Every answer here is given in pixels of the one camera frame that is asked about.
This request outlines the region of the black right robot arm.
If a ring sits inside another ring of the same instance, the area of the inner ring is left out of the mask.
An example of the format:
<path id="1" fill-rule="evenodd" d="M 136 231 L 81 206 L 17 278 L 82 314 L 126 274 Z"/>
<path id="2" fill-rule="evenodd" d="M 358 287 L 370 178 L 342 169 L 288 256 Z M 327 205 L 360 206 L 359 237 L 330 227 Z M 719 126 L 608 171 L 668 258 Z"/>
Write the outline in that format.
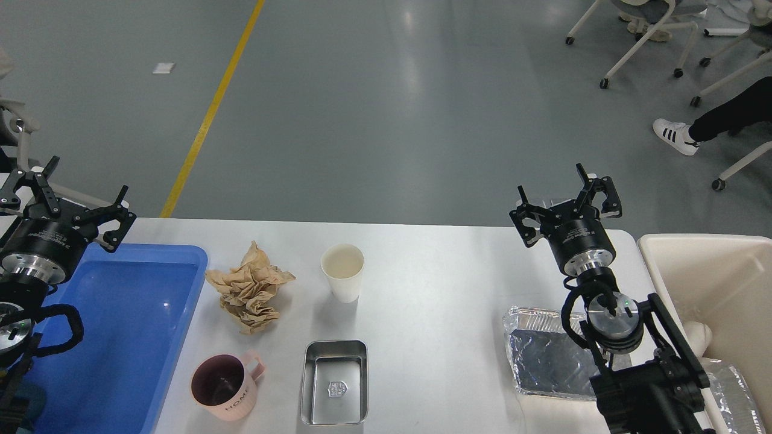
<path id="1" fill-rule="evenodd" d="M 525 247 L 546 242 L 562 275 L 557 321 L 590 357 L 588 383 L 607 431 L 711 433 L 698 419 L 709 378 L 662 297 L 620 288 L 618 251 L 602 222 L 622 215 L 613 179 L 575 169 L 576 196 L 538 203 L 519 185 L 509 217 Z"/>

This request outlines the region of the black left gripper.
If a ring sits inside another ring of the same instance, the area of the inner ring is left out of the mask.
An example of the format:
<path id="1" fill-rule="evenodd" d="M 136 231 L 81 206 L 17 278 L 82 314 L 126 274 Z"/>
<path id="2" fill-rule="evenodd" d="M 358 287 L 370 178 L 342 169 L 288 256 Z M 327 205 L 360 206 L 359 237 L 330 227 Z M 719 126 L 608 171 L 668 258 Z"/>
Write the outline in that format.
<path id="1" fill-rule="evenodd" d="M 123 205 L 129 187 L 124 185 L 114 203 L 96 209 L 74 208 L 61 215 L 49 176 L 60 157 L 52 156 L 41 172 L 16 168 L 8 174 L 1 190 L 2 215 L 23 215 L 19 189 L 28 189 L 36 200 L 42 200 L 44 216 L 54 219 L 16 217 L 2 235 L 2 282 L 14 275 L 26 275 L 49 285 L 66 283 L 91 242 L 114 253 L 137 219 L 137 214 Z M 118 228 L 100 233 L 100 226 L 117 222 Z"/>

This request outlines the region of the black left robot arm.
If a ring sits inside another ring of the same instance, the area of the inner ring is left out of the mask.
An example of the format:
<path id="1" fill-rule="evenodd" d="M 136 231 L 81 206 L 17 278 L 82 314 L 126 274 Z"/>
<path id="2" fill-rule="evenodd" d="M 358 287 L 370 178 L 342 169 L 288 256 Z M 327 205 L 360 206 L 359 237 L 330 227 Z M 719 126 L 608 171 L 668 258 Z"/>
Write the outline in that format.
<path id="1" fill-rule="evenodd" d="M 43 170 L 17 165 L 2 185 L 2 214 L 14 221 L 2 236 L 2 432 L 16 433 L 30 408 L 17 395 L 35 358 L 69 351 L 84 337 L 79 310 L 46 305 L 48 296 L 74 275 L 89 244 L 108 253 L 123 242 L 137 216 L 116 200 L 99 208 L 57 193 L 49 177 L 60 159 Z"/>

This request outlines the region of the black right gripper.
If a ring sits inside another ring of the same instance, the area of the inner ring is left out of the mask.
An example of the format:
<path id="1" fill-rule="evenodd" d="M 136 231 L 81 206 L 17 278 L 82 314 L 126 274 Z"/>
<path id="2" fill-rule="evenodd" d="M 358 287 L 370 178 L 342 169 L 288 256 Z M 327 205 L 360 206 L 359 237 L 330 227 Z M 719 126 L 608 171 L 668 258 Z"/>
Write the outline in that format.
<path id="1" fill-rule="evenodd" d="M 575 200 L 575 216 L 552 223 L 552 211 L 529 202 L 524 187 L 517 187 L 519 205 L 509 215 L 525 247 L 533 247 L 544 237 L 541 226 L 546 223 L 546 239 L 558 269 L 563 275 L 577 277 L 590 269 L 608 267 L 616 251 L 600 219 L 622 217 L 621 200 L 609 176 L 590 176 L 582 164 L 576 164 L 583 182 Z M 601 194 L 601 208 L 593 206 Z"/>

